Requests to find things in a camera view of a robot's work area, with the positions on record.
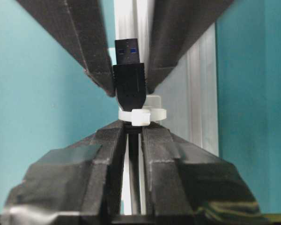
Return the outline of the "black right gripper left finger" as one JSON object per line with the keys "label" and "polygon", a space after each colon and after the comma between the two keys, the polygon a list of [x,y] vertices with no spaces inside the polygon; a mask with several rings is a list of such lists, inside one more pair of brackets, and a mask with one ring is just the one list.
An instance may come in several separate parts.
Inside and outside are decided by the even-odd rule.
{"label": "black right gripper left finger", "polygon": [[120,213],[126,135],[113,122],[31,164],[6,200],[4,225],[105,225]]}

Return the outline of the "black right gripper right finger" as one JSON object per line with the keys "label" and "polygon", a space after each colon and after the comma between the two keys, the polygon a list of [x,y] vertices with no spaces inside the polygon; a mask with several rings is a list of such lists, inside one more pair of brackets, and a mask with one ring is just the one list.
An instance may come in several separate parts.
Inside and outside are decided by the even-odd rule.
{"label": "black right gripper right finger", "polygon": [[147,211],[158,225],[267,225],[232,164],[152,123],[142,130]]}

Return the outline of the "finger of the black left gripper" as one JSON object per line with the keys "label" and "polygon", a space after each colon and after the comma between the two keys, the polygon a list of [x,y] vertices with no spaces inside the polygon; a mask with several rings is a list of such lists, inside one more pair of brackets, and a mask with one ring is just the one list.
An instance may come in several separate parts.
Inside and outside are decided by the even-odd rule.
{"label": "finger of the black left gripper", "polygon": [[230,0],[155,1],[146,75],[149,93],[231,4]]}
{"label": "finger of the black left gripper", "polygon": [[115,96],[111,58],[98,0],[20,0],[19,4],[84,68],[109,97]]}

